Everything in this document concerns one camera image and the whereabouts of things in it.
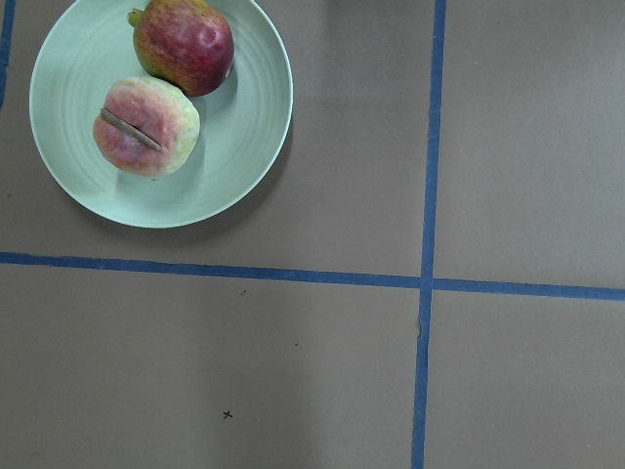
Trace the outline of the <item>pale peach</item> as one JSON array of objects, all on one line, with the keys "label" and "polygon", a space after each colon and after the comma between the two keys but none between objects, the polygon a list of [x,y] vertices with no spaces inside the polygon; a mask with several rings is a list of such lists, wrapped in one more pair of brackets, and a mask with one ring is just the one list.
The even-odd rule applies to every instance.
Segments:
[{"label": "pale peach", "polygon": [[146,177],[180,169],[199,133],[200,116],[193,103],[178,87],[150,76],[116,81],[93,124],[104,159]]}]

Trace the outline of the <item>red apple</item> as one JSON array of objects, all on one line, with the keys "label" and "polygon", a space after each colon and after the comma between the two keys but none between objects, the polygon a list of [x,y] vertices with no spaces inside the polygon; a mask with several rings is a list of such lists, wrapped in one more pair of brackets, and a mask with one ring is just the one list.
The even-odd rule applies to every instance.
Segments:
[{"label": "red apple", "polygon": [[229,23],[205,1],[150,1],[127,15],[139,63],[191,97],[208,95],[229,76],[234,43]]}]

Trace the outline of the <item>green plate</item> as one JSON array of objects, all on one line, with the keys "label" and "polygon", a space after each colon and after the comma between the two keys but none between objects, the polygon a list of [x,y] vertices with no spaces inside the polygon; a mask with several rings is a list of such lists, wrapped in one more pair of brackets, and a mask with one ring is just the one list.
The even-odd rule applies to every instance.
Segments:
[{"label": "green plate", "polygon": [[194,100],[198,143],[175,173],[143,177],[107,162],[92,127],[111,85],[140,76],[129,1],[77,1],[52,27],[29,91],[33,137],[49,172],[79,204],[140,228],[175,228],[214,216],[271,169],[290,126],[293,79],[282,40],[253,1],[219,1],[234,39],[233,69]]}]

